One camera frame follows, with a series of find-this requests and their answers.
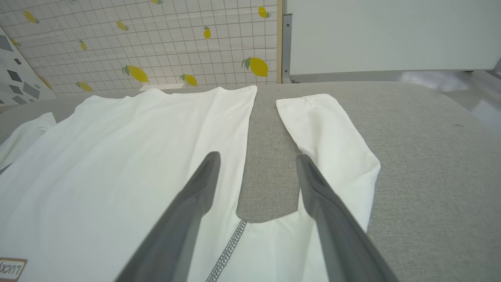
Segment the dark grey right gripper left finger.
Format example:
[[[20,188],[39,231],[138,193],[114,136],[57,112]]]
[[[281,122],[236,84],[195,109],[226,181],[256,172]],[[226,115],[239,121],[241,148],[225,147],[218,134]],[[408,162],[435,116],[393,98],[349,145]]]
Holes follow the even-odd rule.
[[[117,282],[186,282],[203,216],[213,205],[221,158],[206,155],[161,215]]]

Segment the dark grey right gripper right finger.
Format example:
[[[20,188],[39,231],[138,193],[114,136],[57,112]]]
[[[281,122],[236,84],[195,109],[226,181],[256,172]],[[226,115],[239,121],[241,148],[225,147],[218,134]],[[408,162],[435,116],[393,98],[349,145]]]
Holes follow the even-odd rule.
[[[396,282],[377,248],[304,154],[296,158],[304,207],[315,220],[328,279],[331,282]]]

